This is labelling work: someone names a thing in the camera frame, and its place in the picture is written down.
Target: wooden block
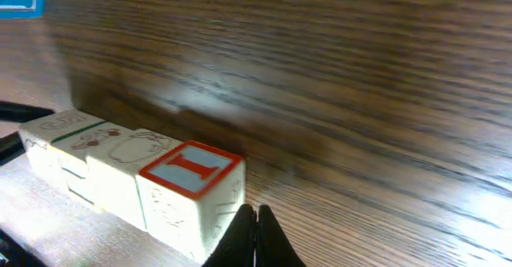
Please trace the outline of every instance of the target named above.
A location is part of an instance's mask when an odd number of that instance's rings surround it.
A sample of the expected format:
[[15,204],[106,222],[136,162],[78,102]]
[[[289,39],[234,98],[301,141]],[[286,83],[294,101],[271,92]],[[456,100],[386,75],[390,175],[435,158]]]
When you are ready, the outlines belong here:
[[245,163],[188,141],[143,167],[137,183],[147,231],[201,263],[244,202]]
[[182,142],[150,130],[123,134],[87,156],[94,204],[146,231],[135,175]]
[[93,150],[105,152],[105,144],[116,142],[123,134],[131,133],[125,127],[110,122],[101,122],[86,130],[79,130],[53,140],[50,151],[57,158],[69,195],[87,205],[94,205],[93,188],[90,183],[86,157]]
[[51,142],[59,141],[102,122],[101,118],[78,110],[67,110],[21,124],[20,138],[36,174],[59,189],[67,189],[66,180],[62,176],[56,157],[50,152]]

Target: red frame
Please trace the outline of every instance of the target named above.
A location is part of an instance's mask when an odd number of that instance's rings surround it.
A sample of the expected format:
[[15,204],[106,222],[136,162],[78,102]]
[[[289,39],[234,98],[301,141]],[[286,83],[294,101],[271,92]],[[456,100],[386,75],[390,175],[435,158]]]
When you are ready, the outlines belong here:
[[[188,189],[185,189],[185,188],[181,187],[180,185],[176,185],[174,183],[168,182],[167,180],[162,179],[162,178],[160,178],[158,176],[155,176],[155,175],[150,173],[150,171],[154,167],[162,164],[168,157],[171,157],[171,156],[175,155],[176,153],[180,152],[181,150],[183,150],[187,146],[198,147],[198,148],[204,149],[204,150],[206,150],[208,152],[211,152],[211,153],[214,153],[214,154],[226,157],[228,159],[231,159],[231,163],[228,166],[226,166],[226,168],[223,171],[221,171],[221,173],[219,173],[217,175],[217,177],[212,179],[212,181],[210,181],[208,184],[206,184],[204,187],[202,187],[202,189],[200,189],[198,192],[192,192],[192,191],[190,191]],[[157,183],[157,184],[159,184],[161,186],[164,186],[164,187],[166,187],[168,189],[176,191],[176,192],[180,193],[181,195],[184,195],[184,196],[186,196],[186,197],[188,197],[190,199],[199,200],[203,196],[205,196],[212,188],[214,188],[241,161],[242,161],[242,157],[240,157],[238,155],[226,152],[224,150],[220,150],[220,149],[214,148],[214,147],[209,146],[209,145],[205,145],[205,144],[199,143],[197,141],[186,141],[186,142],[183,142],[178,147],[172,149],[171,151],[163,154],[161,157],[159,157],[155,161],[151,162],[150,164],[142,167],[140,169],[140,171],[138,172],[138,174],[140,176],[150,180],[150,181],[153,181],[154,183]]]

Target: green stripe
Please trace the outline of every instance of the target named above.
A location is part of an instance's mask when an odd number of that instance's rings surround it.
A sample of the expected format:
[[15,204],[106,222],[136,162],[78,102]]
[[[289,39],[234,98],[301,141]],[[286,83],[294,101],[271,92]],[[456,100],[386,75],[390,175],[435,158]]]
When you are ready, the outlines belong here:
[[81,129],[79,129],[79,130],[75,130],[75,131],[73,131],[73,132],[71,132],[71,133],[64,134],[64,135],[62,135],[62,136],[60,136],[60,137],[57,137],[57,138],[55,138],[54,140],[52,140],[52,141],[51,141],[51,143],[59,142],[59,141],[64,140],[64,139],[66,139],[66,138],[68,138],[68,137],[71,137],[71,136],[73,136],[73,135],[75,135],[75,134],[79,134],[79,133],[81,133],[81,132],[83,132],[83,131],[89,130],[89,129],[94,128],[94,127],[96,127],[96,126],[100,126],[100,125],[101,125],[101,124],[103,124],[103,123],[106,123],[106,121],[102,121],[102,122],[94,123],[93,125],[89,125],[89,126],[86,126],[86,127],[84,127],[84,128],[81,128]]

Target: block with red border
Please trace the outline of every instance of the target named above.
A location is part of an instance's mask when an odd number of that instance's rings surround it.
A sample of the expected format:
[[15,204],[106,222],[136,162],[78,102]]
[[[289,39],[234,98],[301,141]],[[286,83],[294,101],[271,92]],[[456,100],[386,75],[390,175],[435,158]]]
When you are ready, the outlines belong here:
[[143,167],[137,183],[147,231],[203,262],[244,202],[245,162],[187,141]]

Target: wooden table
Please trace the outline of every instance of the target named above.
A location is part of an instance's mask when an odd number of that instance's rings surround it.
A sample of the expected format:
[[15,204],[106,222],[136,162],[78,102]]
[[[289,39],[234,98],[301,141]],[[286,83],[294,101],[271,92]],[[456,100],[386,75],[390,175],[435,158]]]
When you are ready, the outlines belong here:
[[[512,0],[46,2],[1,99],[244,154],[308,266],[512,265]],[[47,264],[195,265],[28,169],[0,227]]]

